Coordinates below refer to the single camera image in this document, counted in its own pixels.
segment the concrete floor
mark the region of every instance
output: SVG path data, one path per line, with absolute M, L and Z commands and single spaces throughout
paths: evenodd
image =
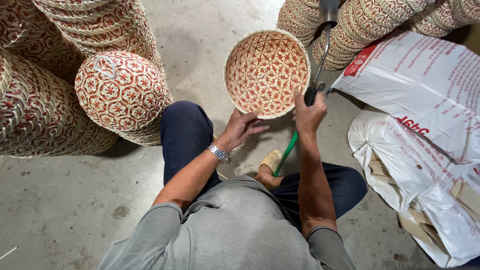
M 282 0 L 143 0 L 158 50 L 177 100 L 200 104 L 220 135 L 234 109 L 223 86 L 230 47 L 244 34 L 274 28 Z M 312 61 L 312 69 L 317 65 Z M 339 72 L 322 72 L 329 87 Z M 347 143 L 347 130 L 362 104 L 333 93 L 318 132 L 325 162 L 361 172 Z M 255 172 L 271 149 L 285 150 L 291 113 L 269 121 L 218 171 L 228 178 Z M 283 173 L 298 170 L 294 150 Z M 128 142 L 95 157 L 15 159 L 0 157 L 0 269 L 96 269 L 109 245 L 131 235 L 163 184 L 162 147 Z M 371 189 L 338 220 L 339 232 L 358 269 L 433 267 L 412 237 L 398 228 L 396 212 Z

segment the hand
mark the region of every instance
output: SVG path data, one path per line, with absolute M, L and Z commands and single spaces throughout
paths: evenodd
M 327 115 L 327 106 L 322 94 L 317 93 L 310 107 L 305 105 L 301 92 L 295 92 L 295 125 L 299 135 L 316 136 L 318 126 Z
M 257 119 L 257 114 L 256 111 L 252 111 L 242 115 L 238 109 L 235 109 L 230 116 L 227 128 L 214 144 L 218 149 L 230 152 L 233 148 L 244 143 L 247 140 L 248 135 L 267 130 L 270 127 L 268 125 L 253 126 L 256 123 L 261 122 L 260 119 Z

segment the sandal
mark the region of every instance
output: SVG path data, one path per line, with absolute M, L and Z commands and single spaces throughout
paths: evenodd
M 270 169 L 272 169 L 272 172 L 275 172 L 276 168 L 280 163 L 280 160 L 282 160 L 282 156 L 283 156 L 282 152 L 278 149 L 274 149 L 268 152 L 268 154 L 262 160 L 262 163 L 260 163 L 260 165 L 258 166 L 257 172 L 260 171 L 260 166 L 262 164 L 267 165 L 268 167 L 270 167 Z

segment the red and white woven pattern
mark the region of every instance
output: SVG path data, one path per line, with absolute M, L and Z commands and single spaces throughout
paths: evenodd
M 88 119 L 73 86 L 0 49 L 0 154 L 95 155 L 118 136 Z
M 145 58 L 98 53 L 80 67 L 75 91 L 97 124 L 137 144 L 160 144 L 159 120 L 173 98 L 158 68 Z
M 338 11 L 338 25 L 331 30 L 326 70 L 345 68 L 372 41 L 393 31 L 431 0 L 348 0 Z M 325 33 L 314 41 L 313 58 L 323 57 Z
M 426 36 L 443 37 L 455 28 L 478 22 L 480 1 L 438 0 L 414 15 L 405 28 Z
M 278 14 L 277 28 L 293 34 L 308 46 L 318 28 L 318 3 L 313 0 L 286 0 Z
M 31 0 L 10 1 L 0 11 L 0 45 L 71 84 L 85 60 Z
M 293 91 L 306 91 L 310 62 L 290 33 L 267 29 L 250 33 L 230 50 L 224 70 L 228 97 L 243 113 L 261 109 L 260 119 L 293 109 Z
M 165 78 L 155 35 L 140 0 L 33 0 L 87 57 L 122 50 L 153 61 Z

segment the gray t-shirt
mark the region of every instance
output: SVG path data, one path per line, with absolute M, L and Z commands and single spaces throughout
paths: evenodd
M 289 220 L 262 184 L 242 175 L 184 214 L 173 203 L 154 205 L 98 269 L 355 269 L 335 231 L 318 226 L 305 240 Z

